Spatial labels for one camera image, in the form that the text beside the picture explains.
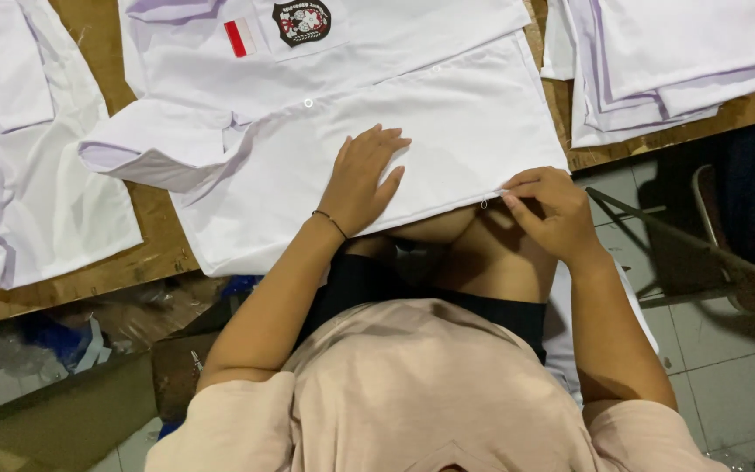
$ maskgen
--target embroidered emblem patch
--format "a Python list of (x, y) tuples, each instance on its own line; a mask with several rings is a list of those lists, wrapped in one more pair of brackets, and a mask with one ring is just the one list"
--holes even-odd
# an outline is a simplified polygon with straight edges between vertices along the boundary
[(320, 0), (296, 0), (273, 5), (273, 21), (281, 39), (291, 48), (319, 41), (330, 32), (330, 10)]

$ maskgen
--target stack of folded shirts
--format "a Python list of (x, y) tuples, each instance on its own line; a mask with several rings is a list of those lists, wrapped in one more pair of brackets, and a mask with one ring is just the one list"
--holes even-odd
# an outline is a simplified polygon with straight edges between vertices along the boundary
[(714, 116), (755, 91), (755, 2), (549, 0), (541, 76), (575, 79), (572, 147)]

